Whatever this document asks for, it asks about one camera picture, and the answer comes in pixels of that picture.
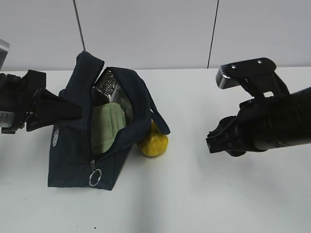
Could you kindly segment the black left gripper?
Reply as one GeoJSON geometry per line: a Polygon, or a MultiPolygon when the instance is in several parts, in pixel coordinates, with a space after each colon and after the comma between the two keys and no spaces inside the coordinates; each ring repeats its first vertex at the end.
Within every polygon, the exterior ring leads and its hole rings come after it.
{"type": "Polygon", "coordinates": [[[31,132],[59,120],[80,119],[80,105],[46,90],[46,73],[28,70],[25,76],[0,74],[0,132],[31,132]]]}

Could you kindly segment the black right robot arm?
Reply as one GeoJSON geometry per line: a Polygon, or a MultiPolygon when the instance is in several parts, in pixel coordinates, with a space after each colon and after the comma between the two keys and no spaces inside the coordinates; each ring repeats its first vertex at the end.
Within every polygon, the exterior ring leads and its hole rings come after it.
{"type": "Polygon", "coordinates": [[[206,138],[210,153],[239,157],[311,142],[311,89],[268,97],[262,103],[248,100],[235,116],[220,120],[206,138]]]}

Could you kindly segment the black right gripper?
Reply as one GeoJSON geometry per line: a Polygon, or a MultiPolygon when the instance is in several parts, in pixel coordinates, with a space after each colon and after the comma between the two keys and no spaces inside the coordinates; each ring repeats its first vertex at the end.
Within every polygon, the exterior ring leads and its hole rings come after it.
{"type": "Polygon", "coordinates": [[[243,107],[237,116],[220,120],[208,133],[206,142],[210,153],[225,151],[239,157],[246,152],[264,152],[290,147],[290,96],[267,98],[263,105],[243,107]]]}

